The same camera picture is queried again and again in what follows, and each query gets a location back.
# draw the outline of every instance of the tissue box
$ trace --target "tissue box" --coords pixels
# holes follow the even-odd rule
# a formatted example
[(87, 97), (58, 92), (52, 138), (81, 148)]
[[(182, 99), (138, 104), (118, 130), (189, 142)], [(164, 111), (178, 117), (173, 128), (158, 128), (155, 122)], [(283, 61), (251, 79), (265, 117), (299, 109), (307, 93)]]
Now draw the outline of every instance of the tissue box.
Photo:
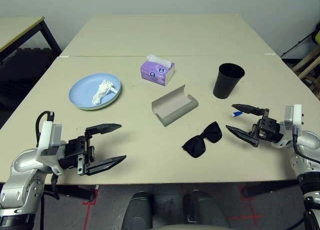
[(167, 68), (159, 63), (146, 61), (140, 70), (143, 79), (165, 86), (175, 73), (175, 63), (172, 62), (171, 67)]

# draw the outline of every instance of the sunglasses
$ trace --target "sunglasses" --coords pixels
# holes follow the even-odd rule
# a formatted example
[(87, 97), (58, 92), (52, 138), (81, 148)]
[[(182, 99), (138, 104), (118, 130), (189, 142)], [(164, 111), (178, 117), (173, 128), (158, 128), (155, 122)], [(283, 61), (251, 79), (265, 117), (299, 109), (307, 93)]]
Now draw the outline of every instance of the sunglasses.
[(216, 121), (207, 126), (203, 133), (189, 139), (182, 148), (192, 157), (198, 158), (206, 151), (205, 138), (212, 143), (216, 143), (222, 138), (222, 132)]

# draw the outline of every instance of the black cable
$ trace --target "black cable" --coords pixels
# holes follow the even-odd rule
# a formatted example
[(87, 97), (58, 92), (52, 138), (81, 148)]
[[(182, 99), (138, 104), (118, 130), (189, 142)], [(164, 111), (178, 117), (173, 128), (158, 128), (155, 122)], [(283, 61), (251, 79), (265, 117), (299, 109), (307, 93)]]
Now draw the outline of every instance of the black cable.
[(45, 195), (41, 196), (41, 214), (40, 214), (40, 230), (44, 230), (44, 219), (45, 219)]
[(44, 190), (44, 191), (43, 191), (43, 194), (44, 194), (44, 195), (48, 195), (48, 196), (50, 196), (50, 197), (53, 197), (54, 199), (59, 200), (59, 199), (57, 198), (57, 196), (56, 196), (52, 191)]
[(57, 188), (57, 182), (58, 182), (58, 175), (55, 175), (54, 173), (52, 174), (52, 177), (51, 177), (51, 188), (52, 188), (52, 192), (55, 196), (55, 198), (57, 200), (60, 199), (59, 197), (59, 194), (58, 194), (58, 188)]
[(288, 228), (285, 229), (285, 230), (295, 229), (295, 228), (298, 227), (300, 224), (302, 224), (304, 221), (305, 221), (304, 218), (301, 218), (297, 223), (293, 224), (291, 227), (288, 227)]
[(293, 47), (291, 47), (288, 51), (284, 52), (280, 58), (282, 58), (284, 55), (286, 55), (288, 52), (290, 52), (292, 49), (294, 49), (296, 46), (298, 46), (300, 43), (302, 43), (304, 40), (306, 40), (308, 37), (310, 37), (312, 34), (314, 34), (316, 31), (313, 31), (312, 33), (310, 33), (308, 36), (306, 36), (304, 39), (298, 41), (298, 43), (296, 45), (294, 45)]
[(36, 119), (35, 121), (35, 137), (36, 137), (36, 147), (38, 147), (39, 145), (39, 139), (40, 139), (40, 134), (41, 132), (39, 131), (39, 124), (40, 124), (40, 120), (42, 119), (42, 117), (44, 115), (47, 114), (47, 117), (46, 117), (46, 120), (47, 121), (54, 121), (55, 119), (55, 114), (53, 111), (43, 111), (39, 116), (38, 118)]
[(302, 154), (301, 152), (299, 152), (298, 147), (297, 147), (297, 140), (298, 140), (298, 127), (297, 126), (293, 126), (292, 129), (292, 142), (293, 142), (293, 149), (295, 154), (299, 155), (302, 158), (308, 159), (309, 161), (315, 162), (317, 164), (320, 164), (319, 160), (313, 159), (311, 157), (308, 157), (304, 154)]

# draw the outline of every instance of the metal frame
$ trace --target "metal frame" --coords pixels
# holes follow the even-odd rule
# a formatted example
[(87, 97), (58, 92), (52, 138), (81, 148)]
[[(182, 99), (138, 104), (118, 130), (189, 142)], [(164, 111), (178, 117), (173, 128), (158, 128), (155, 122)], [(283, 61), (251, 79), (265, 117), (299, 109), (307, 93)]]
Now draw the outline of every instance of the metal frame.
[(17, 40), (11, 43), (6, 49), (0, 52), (0, 62), (2, 62), (6, 57), (8, 57), (11, 53), (17, 50), (22, 44), (24, 44), (28, 39), (30, 39), (33, 35), (37, 32), (41, 32), (47, 43), (49, 44), (50, 48), (52, 49), (53, 54), (59, 56), (61, 54), (61, 49), (56, 42), (54, 36), (51, 34), (48, 26), (46, 25), (45, 21), (42, 20), (25, 34), (20, 36)]
[(272, 193), (274, 191), (291, 188), (299, 184), (298, 180), (249, 182), (241, 189), (246, 198), (252, 198), (260, 194)]
[[(2, 190), (2, 187), (5, 183), (0, 182), (0, 192)], [(81, 187), (78, 187), (76, 185), (57, 185), (57, 190), (59, 195), (75, 198), (75, 199), (81, 199), (86, 202), (92, 202), (96, 198), (96, 192), (95, 190), (87, 190), (83, 189)], [(44, 186), (44, 192), (50, 192), (53, 195), (51, 185), (45, 185)]]

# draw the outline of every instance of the marker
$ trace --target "marker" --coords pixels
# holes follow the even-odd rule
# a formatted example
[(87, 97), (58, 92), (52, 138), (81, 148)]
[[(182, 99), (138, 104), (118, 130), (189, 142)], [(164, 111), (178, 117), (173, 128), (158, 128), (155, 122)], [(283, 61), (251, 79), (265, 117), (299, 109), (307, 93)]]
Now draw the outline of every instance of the marker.
[(243, 111), (235, 111), (234, 113), (231, 113), (231, 117), (238, 117), (241, 114), (244, 114), (244, 112)]

